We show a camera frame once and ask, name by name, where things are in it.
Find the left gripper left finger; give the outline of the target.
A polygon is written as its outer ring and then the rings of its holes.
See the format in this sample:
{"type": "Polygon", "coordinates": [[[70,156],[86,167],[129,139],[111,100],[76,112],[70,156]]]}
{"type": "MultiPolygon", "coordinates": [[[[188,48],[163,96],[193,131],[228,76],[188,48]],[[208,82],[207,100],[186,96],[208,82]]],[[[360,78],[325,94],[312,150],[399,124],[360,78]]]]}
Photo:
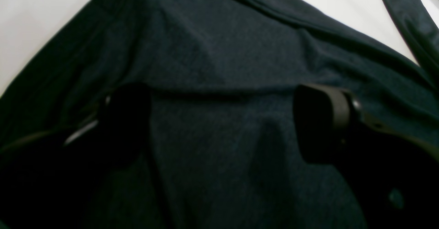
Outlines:
{"type": "Polygon", "coordinates": [[[1,228],[75,229],[103,177],[147,143],[150,88],[122,85],[83,116],[1,147],[1,228]]]}

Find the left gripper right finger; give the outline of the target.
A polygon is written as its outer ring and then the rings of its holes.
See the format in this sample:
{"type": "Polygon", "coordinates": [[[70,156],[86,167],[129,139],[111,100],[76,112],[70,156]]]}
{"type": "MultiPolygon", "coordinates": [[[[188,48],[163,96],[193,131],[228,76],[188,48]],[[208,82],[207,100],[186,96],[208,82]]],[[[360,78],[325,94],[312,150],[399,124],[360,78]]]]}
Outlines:
{"type": "Polygon", "coordinates": [[[438,147],[391,129],[338,87],[298,85],[292,111],[303,160],[342,174],[370,229],[438,228],[438,147]]]}

